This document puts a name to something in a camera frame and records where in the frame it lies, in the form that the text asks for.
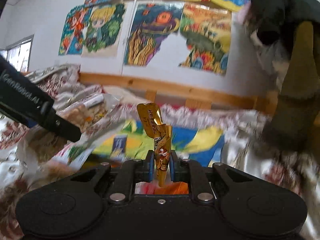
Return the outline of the black hanging garment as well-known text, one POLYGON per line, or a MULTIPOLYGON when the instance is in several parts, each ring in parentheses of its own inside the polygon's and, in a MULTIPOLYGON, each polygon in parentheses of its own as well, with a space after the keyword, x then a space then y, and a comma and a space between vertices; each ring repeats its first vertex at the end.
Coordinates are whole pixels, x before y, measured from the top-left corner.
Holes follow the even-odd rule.
POLYGON ((286 52, 293 50, 296 29, 311 22, 314 45, 319 49, 319 2, 317 0, 250 0, 257 24, 257 37, 265 46, 280 41, 286 52))

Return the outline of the gold foil snack wrapper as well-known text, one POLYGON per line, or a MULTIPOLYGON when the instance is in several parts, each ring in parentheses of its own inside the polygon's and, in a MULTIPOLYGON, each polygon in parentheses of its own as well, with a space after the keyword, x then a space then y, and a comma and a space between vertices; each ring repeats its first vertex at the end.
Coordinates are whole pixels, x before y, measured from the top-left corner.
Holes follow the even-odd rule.
POLYGON ((163 122, 161 109, 155 103, 140 103, 137 112, 146 135, 153 139, 156 177, 159 187, 164 187, 171 156, 172 127, 163 122))

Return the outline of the floral satin bedspread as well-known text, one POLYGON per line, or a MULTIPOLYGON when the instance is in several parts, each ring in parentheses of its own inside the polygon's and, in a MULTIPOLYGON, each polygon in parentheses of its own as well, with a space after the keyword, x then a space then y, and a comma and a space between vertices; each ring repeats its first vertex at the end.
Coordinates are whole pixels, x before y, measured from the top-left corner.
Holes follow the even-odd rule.
MULTIPOLYGON (((220 161, 300 195, 308 207, 301 235, 304 239, 319 239, 318 148, 296 152, 272 146, 262 136, 268 117, 256 111, 191 111, 169 105, 162 106, 161 111, 173 126, 221 129, 225 144, 220 161)), ((114 135, 127 119, 137 120, 135 105, 122 105, 112 117, 102 118, 76 144, 97 143, 99 132, 108 137, 114 135)), ((22 124, 1 117, 1 239, 23 236, 15 218, 15 206, 21 196, 78 171, 50 159, 40 164, 35 174, 29 174, 16 155, 17 144, 27 131, 22 124)), ((88 165, 89 160, 80 169, 88 165)))

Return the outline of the blond child drawing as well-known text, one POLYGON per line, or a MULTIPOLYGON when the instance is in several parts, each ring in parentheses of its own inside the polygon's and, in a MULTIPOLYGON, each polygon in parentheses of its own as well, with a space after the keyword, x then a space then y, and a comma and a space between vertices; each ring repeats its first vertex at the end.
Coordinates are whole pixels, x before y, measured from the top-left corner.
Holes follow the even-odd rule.
POLYGON ((88 20, 82 57, 115 57, 126 12, 124 3, 95 6, 88 20))

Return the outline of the orange foil snack bag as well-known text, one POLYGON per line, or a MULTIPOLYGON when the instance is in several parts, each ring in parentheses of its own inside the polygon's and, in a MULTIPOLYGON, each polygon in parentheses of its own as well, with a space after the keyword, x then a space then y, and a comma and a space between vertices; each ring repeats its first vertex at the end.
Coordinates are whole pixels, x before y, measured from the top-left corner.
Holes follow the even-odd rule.
POLYGON ((154 194, 189 194, 188 184, 184 182, 169 183, 164 187, 157 187, 154 194))

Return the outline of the white green pickle packet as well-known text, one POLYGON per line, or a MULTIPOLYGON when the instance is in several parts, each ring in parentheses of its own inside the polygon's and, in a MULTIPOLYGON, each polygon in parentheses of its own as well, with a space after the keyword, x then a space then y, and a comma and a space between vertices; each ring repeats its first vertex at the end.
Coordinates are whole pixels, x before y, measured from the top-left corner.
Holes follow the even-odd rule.
POLYGON ((87 143, 81 145, 71 143, 53 156, 52 160, 65 164, 73 170, 79 170, 94 149, 95 146, 87 143))

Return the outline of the swirly night sky drawing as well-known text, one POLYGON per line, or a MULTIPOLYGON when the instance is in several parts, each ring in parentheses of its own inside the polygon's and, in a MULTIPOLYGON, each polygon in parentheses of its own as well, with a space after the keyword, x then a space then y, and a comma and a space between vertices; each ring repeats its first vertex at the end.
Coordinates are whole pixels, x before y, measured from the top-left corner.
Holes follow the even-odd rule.
POLYGON ((148 65, 162 42, 178 33, 183 6, 181 2, 137 3, 124 54, 126 66, 148 65))

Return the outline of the red-haired girl drawing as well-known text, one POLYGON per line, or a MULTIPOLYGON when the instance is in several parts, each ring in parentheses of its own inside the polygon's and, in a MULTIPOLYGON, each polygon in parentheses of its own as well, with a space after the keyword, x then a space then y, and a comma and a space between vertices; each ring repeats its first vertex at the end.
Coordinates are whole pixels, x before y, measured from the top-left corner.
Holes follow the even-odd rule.
POLYGON ((79 5, 66 16, 59 45, 59 56, 81 55, 84 44, 84 28, 88 26, 92 8, 79 5))

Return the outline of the wooden bed frame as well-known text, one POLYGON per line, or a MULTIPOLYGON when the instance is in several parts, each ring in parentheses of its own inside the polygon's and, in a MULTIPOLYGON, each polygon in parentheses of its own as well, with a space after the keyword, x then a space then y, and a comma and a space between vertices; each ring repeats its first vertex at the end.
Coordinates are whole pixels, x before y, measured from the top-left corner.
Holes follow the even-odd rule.
POLYGON ((151 102, 156 101, 157 95, 182 98, 185 100, 185 107, 191 109, 211 109, 212 106, 218 106, 231 109, 255 109, 272 115, 278 103, 278 93, 275 91, 267 92, 265 96, 237 96, 173 82, 86 72, 80 73, 79 81, 141 91, 144 93, 144 98, 151 102))

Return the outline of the window frame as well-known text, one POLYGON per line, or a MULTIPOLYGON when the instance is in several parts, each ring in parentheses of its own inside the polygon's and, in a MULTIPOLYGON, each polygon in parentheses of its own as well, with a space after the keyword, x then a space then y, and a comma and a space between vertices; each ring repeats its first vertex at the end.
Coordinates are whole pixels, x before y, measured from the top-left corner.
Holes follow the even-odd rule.
POLYGON ((33 38, 34 36, 30 35, 7 46, 5 49, 1 49, 1 56, 18 72, 28 71, 33 38))

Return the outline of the landscape field drawing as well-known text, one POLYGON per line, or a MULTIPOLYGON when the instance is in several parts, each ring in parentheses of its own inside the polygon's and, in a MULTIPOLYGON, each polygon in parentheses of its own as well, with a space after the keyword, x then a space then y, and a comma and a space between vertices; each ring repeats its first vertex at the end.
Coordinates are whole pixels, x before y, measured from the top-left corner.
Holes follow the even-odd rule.
POLYGON ((180 67, 224 76, 231 45, 232 13, 204 5, 185 3, 180 33, 189 50, 180 67))

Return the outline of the clear mixed nuts bag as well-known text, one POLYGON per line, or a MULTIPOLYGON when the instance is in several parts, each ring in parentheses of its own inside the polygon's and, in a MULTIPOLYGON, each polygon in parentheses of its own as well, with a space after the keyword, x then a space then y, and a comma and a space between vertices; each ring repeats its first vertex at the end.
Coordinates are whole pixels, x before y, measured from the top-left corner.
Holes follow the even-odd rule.
MULTIPOLYGON (((78 126, 83 135, 119 103, 120 100, 111 94, 95 93, 60 111, 59 116, 78 126)), ((36 125, 19 141, 16 154, 28 168, 37 167, 52 159, 69 142, 71 141, 36 125)))

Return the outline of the beige pillow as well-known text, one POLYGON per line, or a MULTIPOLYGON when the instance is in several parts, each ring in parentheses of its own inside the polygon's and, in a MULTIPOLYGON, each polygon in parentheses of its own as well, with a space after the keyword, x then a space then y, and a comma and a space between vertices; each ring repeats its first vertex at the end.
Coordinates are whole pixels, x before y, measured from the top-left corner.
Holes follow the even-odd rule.
POLYGON ((103 86, 106 93, 112 94, 120 100, 122 105, 137 105, 139 103, 151 103, 150 100, 137 96, 125 88, 118 86, 103 86))

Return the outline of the patterned hanging cloth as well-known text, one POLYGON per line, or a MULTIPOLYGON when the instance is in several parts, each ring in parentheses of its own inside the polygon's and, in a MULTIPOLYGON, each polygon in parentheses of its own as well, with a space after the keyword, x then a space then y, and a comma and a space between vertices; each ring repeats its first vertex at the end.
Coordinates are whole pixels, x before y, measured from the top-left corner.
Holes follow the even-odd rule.
POLYGON ((247 2, 238 12, 238 22, 252 42, 261 69, 273 83, 273 90, 281 92, 289 69, 289 58, 280 41, 272 45, 263 45, 258 38, 258 22, 253 14, 251 2, 247 2))

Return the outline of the olive brown hanging garment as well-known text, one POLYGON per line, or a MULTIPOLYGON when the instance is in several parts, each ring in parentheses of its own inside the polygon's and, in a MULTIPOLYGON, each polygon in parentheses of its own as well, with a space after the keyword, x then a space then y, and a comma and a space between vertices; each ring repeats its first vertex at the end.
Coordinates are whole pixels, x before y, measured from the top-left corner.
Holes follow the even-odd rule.
POLYGON ((319 35, 313 24, 305 21, 296 29, 277 107, 262 136, 282 150, 303 151, 318 113, 319 35))

